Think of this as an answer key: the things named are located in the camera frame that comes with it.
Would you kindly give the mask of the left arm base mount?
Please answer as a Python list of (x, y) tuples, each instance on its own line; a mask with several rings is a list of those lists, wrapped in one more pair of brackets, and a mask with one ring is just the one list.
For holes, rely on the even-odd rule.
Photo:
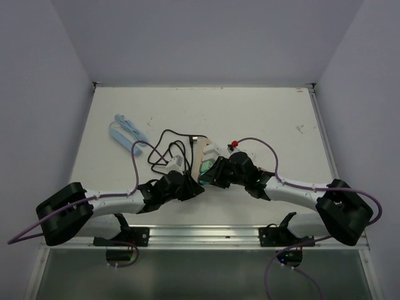
[(105, 239), (95, 237), (94, 246), (128, 246), (134, 244), (137, 247), (147, 247), (150, 237), (149, 227), (130, 227), (122, 230), (116, 237)]

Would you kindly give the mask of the light blue power strip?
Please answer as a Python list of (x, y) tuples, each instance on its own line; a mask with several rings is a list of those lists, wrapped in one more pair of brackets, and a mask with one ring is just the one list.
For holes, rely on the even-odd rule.
[(126, 138), (122, 133), (120, 133), (118, 130), (110, 127), (109, 134), (117, 143), (119, 143), (121, 146), (123, 146), (129, 152), (131, 152), (131, 150), (133, 150), (134, 156), (140, 156), (143, 153), (138, 147), (134, 147), (134, 149), (132, 149), (133, 143), (128, 138)]

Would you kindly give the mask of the beige power strip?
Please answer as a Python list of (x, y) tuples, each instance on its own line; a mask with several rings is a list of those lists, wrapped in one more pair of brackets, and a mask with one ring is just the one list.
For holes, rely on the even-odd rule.
[(197, 139), (195, 143), (194, 152), (193, 152), (193, 165), (191, 168), (191, 176), (196, 182), (199, 184), (199, 176), (200, 174), (200, 167), (202, 163), (202, 158), (205, 154), (210, 153), (205, 150), (208, 144), (213, 143), (211, 140), (205, 137), (201, 137)]

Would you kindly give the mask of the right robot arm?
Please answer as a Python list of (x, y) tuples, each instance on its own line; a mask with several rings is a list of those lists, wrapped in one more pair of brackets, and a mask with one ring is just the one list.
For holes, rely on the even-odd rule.
[(356, 244), (373, 216), (373, 210), (344, 181), (335, 179), (316, 187), (283, 181), (276, 173), (256, 167), (244, 152), (228, 159), (218, 157), (209, 170), (201, 173), (199, 182), (224, 189), (237, 184), (254, 198), (316, 211), (329, 235), (348, 246)]

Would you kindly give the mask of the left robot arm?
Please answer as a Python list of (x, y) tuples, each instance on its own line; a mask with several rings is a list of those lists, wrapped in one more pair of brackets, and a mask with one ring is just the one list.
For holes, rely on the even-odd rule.
[(73, 182), (42, 202), (36, 213), (48, 246), (75, 237), (111, 240), (120, 246), (133, 239), (125, 214), (151, 213), (171, 200), (187, 201), (203, 192), (187, 171), (171, 171), (127, 192), (92, 191)]

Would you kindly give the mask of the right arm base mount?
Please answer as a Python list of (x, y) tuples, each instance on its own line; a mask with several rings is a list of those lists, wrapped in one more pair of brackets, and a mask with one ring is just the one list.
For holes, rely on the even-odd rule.
[(296, 237), (286, 227), (279, 227), (276, 224), (259, 227), (258, 237), (261, 247), (287, 247), (305, 242), (307, 242), (307, 244), (304, 246), (307, 247), (313, 247), (315, 245), (312, 236)]

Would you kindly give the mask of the pink USB charger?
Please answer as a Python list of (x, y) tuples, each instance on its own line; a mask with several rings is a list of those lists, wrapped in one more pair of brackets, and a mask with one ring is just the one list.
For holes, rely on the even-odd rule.
[(259, 167), (258, 170), (261, 171), (261, 172), (264, 172), (264, 173), (274, 174), (274, 172), (268, 171), (268, 170), (263, 169), (261, 167)]

